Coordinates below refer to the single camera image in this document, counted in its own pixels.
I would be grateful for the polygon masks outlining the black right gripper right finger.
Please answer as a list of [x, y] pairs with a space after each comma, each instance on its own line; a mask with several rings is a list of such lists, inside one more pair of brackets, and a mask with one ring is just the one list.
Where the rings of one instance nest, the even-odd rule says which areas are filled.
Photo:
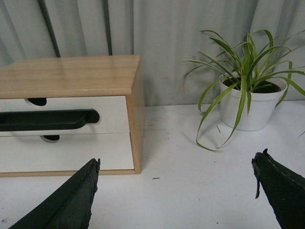
[[266, 148], [252, 159], [257, 187], [263, 188], [282, 229], [305, 227], [305, 178], [275, 161]]

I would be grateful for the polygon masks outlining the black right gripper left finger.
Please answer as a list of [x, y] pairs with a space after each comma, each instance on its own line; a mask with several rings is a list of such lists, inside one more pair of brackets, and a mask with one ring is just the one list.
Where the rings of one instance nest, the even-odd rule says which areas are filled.
[[91, 159], [12, 229], [87, 229], [97, 191], [100, 160]]

